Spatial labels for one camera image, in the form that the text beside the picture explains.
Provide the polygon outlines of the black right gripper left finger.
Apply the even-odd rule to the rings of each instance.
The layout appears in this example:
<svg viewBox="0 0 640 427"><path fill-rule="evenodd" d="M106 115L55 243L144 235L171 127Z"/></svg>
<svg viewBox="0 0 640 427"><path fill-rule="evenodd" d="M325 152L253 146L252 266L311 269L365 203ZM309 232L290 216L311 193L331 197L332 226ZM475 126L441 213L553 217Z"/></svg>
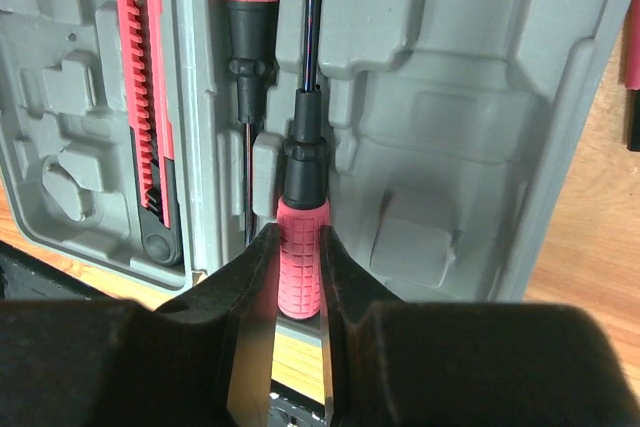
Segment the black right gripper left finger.
<svg viewBox="0 0 640 427"><path fill-rule="evenodd" d="M1 248L5 426L264 426L279 230L155 310Z"/></svg>

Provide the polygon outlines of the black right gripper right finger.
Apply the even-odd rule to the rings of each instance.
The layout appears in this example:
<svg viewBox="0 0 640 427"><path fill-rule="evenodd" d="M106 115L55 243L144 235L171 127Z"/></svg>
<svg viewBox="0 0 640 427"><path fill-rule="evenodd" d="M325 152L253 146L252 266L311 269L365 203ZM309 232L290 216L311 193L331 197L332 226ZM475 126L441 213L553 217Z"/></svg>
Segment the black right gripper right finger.
<svg viewBox="0 0 640 427"><path fill-rule="evenodd" d="M562 304L410 303L320 234L331 426L635 426L604 331Z"/></svg>

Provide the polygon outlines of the pink black screwdriver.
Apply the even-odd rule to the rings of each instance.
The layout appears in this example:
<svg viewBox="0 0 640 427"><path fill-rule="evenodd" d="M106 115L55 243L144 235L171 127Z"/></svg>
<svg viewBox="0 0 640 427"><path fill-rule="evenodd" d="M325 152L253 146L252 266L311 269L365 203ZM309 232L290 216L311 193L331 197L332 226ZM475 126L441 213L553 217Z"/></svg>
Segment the pink black screwdriver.
<svg viewBox="0 0 640 427"><path fill-rule="evenodd" d="M236 80L238 120L243 125L244 229L250 244L253 212L253 145L262 127L267 91L275 78L279 0L224 0L228 9L231 54L229 70Z"/></svg>
<svg viewBox="0 0 640 427"><path fill-rule="evenodd" d="M322 134L323 96L317 82L321 2L305 0L302 77L293 127L285 142L285 183L277 209L278 307L295 320L306 320L319 312L319 235L329 222L329 147Z"/></svg>

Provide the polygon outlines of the pink black utility knife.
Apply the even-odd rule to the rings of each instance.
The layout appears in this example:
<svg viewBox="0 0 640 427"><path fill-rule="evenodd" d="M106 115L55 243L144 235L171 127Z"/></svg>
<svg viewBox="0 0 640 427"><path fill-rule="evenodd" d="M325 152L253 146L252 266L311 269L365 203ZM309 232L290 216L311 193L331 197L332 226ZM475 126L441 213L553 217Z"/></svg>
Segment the pink black utility knife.
<svg viewBox="0 0 640 427"><path fill-rule="evenodd" d="M173 129L163 58L162 0L116 0L142 246L159 265L183 257Z"/></svg>

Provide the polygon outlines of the grey plastic tool case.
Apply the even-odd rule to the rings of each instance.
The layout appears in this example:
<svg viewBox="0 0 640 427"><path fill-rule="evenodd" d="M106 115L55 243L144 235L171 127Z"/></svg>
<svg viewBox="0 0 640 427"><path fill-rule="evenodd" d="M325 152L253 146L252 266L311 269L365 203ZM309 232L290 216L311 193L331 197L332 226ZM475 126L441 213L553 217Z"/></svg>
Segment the grey plastic tool case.
<svg viewBox="0 0 640 427"><path fill-rule="evenodd" d="M34 244L177 294L245 247L224 0L162 0L183 257L145 253L116 0L1 0L1 174ZM410 302L526 290L630 0L322 0L329 218ZM283 195L305 0L279 0L253 145L256 228Z"/></svg>

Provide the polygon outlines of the pink hex key set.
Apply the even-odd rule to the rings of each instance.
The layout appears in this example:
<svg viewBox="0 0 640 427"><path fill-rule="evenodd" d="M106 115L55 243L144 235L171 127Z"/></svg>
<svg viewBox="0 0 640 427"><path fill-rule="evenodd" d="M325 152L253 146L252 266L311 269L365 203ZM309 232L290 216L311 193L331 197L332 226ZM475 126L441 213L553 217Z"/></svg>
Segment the pink hex key set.
<svg viewBox="0 0 640 427"><path fill-rule="evenodd" d="M623 81L626 90L626 148L639 152L639 0L631 0L623 31Z"/></svg>

